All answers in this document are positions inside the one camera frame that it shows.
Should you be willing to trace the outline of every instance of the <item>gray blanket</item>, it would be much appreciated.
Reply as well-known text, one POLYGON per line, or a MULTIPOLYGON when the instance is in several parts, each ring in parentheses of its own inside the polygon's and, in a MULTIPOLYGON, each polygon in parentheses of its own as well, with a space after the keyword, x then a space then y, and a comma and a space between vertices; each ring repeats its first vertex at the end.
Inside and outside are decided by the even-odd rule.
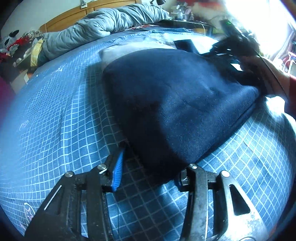
POLYGON ((143 4, 102 8, 89 13, 65 30, 45 33, 42 52, 49 60, 52 60, 111 33, 133 26, 155 23, 167 17, 168 12, 165 10, 143 4))

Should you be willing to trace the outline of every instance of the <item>white wall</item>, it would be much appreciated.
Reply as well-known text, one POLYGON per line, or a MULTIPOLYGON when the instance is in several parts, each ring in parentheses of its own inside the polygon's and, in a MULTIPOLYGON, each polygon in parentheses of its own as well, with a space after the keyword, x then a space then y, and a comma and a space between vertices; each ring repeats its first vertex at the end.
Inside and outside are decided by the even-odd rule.
POLYGON ((1 36, 5 37, 18 29, 19 38, 24 32, 37 30, 54 17, 79 5, 80 0, 23 0, 4 24, 1 36))

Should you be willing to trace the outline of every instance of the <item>bed sheet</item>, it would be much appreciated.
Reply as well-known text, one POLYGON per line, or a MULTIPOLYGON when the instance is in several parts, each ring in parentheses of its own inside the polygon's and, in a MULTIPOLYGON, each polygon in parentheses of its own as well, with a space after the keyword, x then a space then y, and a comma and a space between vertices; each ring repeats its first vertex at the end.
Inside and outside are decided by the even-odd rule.
MULTIPOLYGON (((185 29, 90 43, 39 70, 21 90, 0 129, 0 204, 22 234, 66 171, 91 170, 125 139, 101 82, 98 52, 120 42, 189 38, 200 52, 214 43, 185 29)), ((198 163, 207 171, 230 171, 269 231, 283 211, 296 172, 296 124, 279 103, 266 98, 229 140, 198 163)), ((116 240, 180 238, 187 193, 180 193, 173 181, 155 182, 136 157, 124 164, 121 186, 107 194, 107 202, 116 240)), ((82 206, 82 234, 87 236, 85 202, 82 206)), ((211 234, 211 197, 209 227, 211 234)))

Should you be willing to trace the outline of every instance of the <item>human hand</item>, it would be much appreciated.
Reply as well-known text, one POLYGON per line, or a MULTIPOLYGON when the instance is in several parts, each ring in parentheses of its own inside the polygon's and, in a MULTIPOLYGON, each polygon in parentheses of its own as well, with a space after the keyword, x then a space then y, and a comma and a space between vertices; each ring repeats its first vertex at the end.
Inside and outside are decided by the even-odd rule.
POLYGON ((275 94, 287 101, 290 88, 290 76, 282 72, 265 57, 243 56, 240 58, 241 69, 259 74, 266 86, 268 94, 275 94))

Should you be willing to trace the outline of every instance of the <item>headboard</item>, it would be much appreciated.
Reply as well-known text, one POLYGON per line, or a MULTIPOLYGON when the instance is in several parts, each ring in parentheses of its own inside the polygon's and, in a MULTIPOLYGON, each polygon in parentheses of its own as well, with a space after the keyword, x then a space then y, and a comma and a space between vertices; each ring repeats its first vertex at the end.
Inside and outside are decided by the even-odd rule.
POLYGON ((93 2, 88 2, 86 8, 80 8, 80 6, 72 8, 59 16, 56 16, 52 20, 43 24, 39 29, 43 33, 47 32, 57 32, 67 27, 73 25, 78 20, 82 19, 88 13, 95 11, 99 8, 114 8, 126 6, 133 3, 142 3, 141 0, 98 0, 93 2))

